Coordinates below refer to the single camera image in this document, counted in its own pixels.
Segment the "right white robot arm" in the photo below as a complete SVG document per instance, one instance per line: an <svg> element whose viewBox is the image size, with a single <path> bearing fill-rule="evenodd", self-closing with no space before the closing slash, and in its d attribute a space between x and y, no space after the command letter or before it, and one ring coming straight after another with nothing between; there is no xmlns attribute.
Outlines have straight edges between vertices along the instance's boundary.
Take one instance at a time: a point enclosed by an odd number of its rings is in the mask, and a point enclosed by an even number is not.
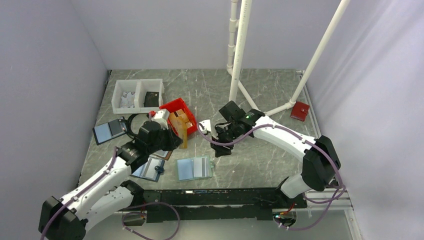
<svg viewBox="0 0 424 240"><path fill-rule="evenodd" d="M307 191L324 191L341 168L332 141L324 135L314 138L298 133L262 111L244 111L234 101L229 101L219 113L225 122L214 127L216 136L211 147L216 157L231 155L234 144L250 136L283 149L301 162L301 171L285 178L277 187L275 200L282 208L289 207L295 197Z"/></svg>

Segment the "orange credit card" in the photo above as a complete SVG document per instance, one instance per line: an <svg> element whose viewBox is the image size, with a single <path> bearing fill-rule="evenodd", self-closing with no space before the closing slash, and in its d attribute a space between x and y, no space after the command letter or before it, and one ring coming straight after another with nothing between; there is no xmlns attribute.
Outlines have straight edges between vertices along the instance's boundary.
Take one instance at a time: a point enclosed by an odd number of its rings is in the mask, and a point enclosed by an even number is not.
<svg viewBox="0 0 424 240"><path fill-rule="evenodd" d="M176 118L172 121L174 128L177 131L178 137L182 139L182 144L179 146L180 149L186 149L188 147L188 136L187 126L182 119Z"/></svg>

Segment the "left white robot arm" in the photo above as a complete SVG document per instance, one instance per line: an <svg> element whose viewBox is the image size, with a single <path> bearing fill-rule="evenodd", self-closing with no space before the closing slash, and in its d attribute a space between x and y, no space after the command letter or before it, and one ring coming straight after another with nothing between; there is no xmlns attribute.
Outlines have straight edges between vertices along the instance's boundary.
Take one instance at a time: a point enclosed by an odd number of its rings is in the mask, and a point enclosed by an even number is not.
<svg viewBox="0 0 424 240"><path fill-rule="evenodd" d="M82 240L95 225L113 213L144 203L144 190L128 178L159 151L173 151L183 140L170 126L148 120L138 134L121 147L86 182L60 198L49 197L41 208L41 239Z"/></svg>

